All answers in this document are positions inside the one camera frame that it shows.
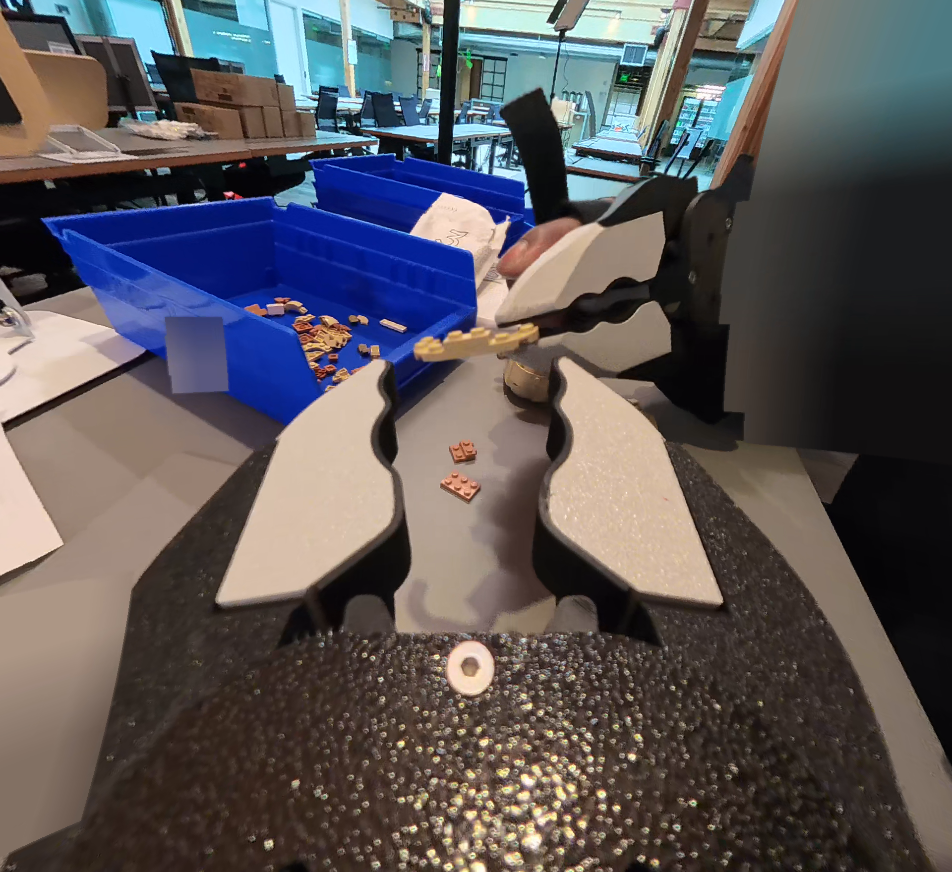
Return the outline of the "blue plastic bin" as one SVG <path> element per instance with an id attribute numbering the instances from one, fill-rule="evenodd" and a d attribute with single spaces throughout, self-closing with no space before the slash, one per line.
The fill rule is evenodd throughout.
<path id="1" fill-rule="evenodd" d="M 506 246 L 535 225 L 522 182 L 390 153 L 310 162 L 316 206 L 404 233 L 442 194 L 486 209 L 493 222 L 509 220 Z"/>
<path id="2" fill-rule="evenodd" d="M 287 424 L 326 389 L 307 365 L 292 314 L 259 315 L 276 296 L 352 328 L 338 364 L 366 365 L 377 345 L 398 390 L 434 365 L 416 341 L 469 330 L 477 313 L 472 256 L 407 233 L 268 198 L 48 217 L 48 230 L 113 329 L 165 357 L 167 317 L 219 317 L 229 394 Z"/>

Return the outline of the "white plastic bag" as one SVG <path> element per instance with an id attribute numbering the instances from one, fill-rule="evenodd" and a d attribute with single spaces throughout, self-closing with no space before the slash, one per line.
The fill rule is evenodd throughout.
<path id="1" fill-rule="evenodd" d="M 413 225 L 411 235 L 467 251 L 480 289 L 495 268 L 511 224 L 507 213 L 497 221 L 487 208 L 442 193 Z"/>

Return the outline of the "long wooden desk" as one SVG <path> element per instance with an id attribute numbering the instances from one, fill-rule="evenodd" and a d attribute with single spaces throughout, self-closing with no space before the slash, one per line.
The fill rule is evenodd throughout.
<path id="1" fill-rule="evenodd" d="M 97 161 L 63 161 L 53 140 L 79 144 L 100 156 Z M 92 131 L 79 125 L 54 125 L 39 149 L 1 160 L 2 188 L 22 188 L 40 183 L 85 179 L 104 174 L 129 174 L 159 169 L 195 166 L 222 166 L 250 159 L 319 155 L 348 149 L 368 148 L 372 136 L 349 135 L 319 130 L 310 138 L 179 139 L 163 140 L 136 135 L 126 128 Z"/>

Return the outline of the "black top wooden table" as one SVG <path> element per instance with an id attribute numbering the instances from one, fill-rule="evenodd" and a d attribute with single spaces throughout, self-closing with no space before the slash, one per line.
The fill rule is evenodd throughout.
<path id="1" fill-rule="evenodd" d="M 94 164 L 120 154 L 98 131 L 109 121 L 106 73 L 94 58 L 23 49 L 1 25 L 3 158 Z"/>

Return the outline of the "large tan arch brick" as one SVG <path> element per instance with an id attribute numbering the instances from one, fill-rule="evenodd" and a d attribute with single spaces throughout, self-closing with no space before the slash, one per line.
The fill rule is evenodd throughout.
<path id="1" fill-rule="evenodd" d="M 452 331 L 443 339 L 422 338 L 413 347 L 413 357 L 427 364 L 466 361 L 483 355 L 506 358 L 520 348 L 536 344 L 539 338 L 540 329 L 531 323 L 504 330 Z"/>

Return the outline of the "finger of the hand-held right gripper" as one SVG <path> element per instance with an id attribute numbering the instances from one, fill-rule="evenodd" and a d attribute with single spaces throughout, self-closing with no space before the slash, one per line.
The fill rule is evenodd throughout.
<path id="1" fill-rule="evenodd" d="M 589 331 L 565 333 L 561 346 L 583 363 L 618 375 L 669 355 L 672 329 L 662 307 L 650 300 L 621 323 L 603 321 Z"/>
<path id="2" fill-rule="evenodd" d="M 544 251 L 515 280 L 494 320 L 504 327 L 562 310 L 619 279 L 654 278 L 665 246 L 662 212 L 605 226 L 577 227 Z"/>

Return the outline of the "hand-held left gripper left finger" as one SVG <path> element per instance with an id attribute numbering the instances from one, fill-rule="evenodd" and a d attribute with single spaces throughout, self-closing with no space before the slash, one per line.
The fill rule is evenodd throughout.
<path id="1" fill-rule="evenodd" d="M 215 602 L 221 609 L 307 601 L 342 614 L 373 595 L 394 612 L 411 568 L 394 468 L 396 374 L 373 361 L 302 410 L 279 435 Z"/>

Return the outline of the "studio light on stand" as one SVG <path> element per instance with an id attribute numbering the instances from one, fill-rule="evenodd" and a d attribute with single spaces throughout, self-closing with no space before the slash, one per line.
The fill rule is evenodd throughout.
<path id="1" fill-rule="evenodd" d="M 552 104 L 555 99 L 555 86 L 557 73 L 562 55 L 562 48 L 565 42 L 565 35 L 574 30 L 582 14 L 589 6 L 590 0 L 557 0 L 554 4 L 546 23 L 552 27 L 557 34 L 555 65 L 553 67 L 552 82 L 549 92 L 549 103 Z"/>

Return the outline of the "brown round toy brick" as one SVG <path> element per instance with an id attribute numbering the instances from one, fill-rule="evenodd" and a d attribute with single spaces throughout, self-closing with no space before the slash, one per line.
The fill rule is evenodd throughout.
<path id="1" fill-rule="evenodd" d="M 553 361 L 527 362 L 522 358 L 504 360 L 503 383 L 513 398 L 534 405 L 545 405 L 550 400 L 550 379 Z"/>

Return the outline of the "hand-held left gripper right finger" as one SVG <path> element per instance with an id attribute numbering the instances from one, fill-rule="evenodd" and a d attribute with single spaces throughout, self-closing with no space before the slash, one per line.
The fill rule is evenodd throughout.
<path id="1" fill-rule="evenodd" d="M 600 617 L 630 603 L 716 611 L 724 597 L 665 439 L 639 408 L 567 357 L 553 365 L 533 569 Z"/>

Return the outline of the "black steel column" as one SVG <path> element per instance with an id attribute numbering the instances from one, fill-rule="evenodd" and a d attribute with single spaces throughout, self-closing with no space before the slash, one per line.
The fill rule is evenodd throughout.
<path id="1" fill-rule="evenodd" d="M 444 165 L 451 164 L 453 155 L 460 11 L 461 0 L 444 0 L 437 139 L 437 160 Z"/>

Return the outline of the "stack of cardboard boxes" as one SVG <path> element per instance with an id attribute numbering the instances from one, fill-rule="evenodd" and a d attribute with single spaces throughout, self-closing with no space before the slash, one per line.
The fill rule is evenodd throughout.
<path id="1" fill-rule="evenodd" d="M 219 139 L 311 138 L 313 113 L 298 108 L 292 85 L 274 78 L 191 69 L 193 92 L 173 99 L 181 121 Z"/>

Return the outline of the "pile of small toy bricks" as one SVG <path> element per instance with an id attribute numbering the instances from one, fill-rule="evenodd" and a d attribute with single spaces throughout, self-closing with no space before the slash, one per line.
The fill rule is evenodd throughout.
<path id="1" fill-rule="evenodd" d="M 327 390 L 355 376 L 364 365 L 382 357 L 381 346 L 359 339 L 355 331 L 364 331 L 370 318 L 360 312 L 344 321 L 330 314 L 312 312 L 302 301 L 281 296 L 265 303 L 250 303 L 243 309 L 271 321 L 288 318 L 288 327 L 295 335 L 305 362 L 315 380 L 326 384 Z"/>

